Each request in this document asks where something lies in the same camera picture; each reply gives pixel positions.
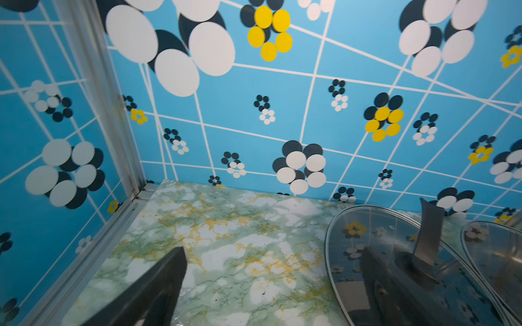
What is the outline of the glass lid of wok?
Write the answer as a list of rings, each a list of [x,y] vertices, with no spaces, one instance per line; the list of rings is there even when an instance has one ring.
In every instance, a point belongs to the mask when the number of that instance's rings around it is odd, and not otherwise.
[[[511,316],[521,322],[521,231],[472,221],[461,231],[466,257]]]

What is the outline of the glass lid of frying pan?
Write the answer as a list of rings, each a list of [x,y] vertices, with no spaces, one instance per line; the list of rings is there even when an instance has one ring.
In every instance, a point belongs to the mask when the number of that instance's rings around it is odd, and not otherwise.
[[[500,300],[442,238],[443,209],[421,220],[380,206],[341,211],[326,231],[328,276],[350,325],[510,325]]]

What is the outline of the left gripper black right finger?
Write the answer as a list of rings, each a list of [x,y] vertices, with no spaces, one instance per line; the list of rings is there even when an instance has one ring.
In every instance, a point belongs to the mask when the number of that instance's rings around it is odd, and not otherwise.
[[[362,252],[361,269],[378,325],[464,325],[434,294],[440,282],[411,253],[386,259],[371,247]]]

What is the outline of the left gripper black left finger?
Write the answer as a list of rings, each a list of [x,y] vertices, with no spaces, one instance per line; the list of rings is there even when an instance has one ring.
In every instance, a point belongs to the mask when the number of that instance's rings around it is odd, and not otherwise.
[[[175,247],[84,324],[170,325],[187,266],[184,248]]]

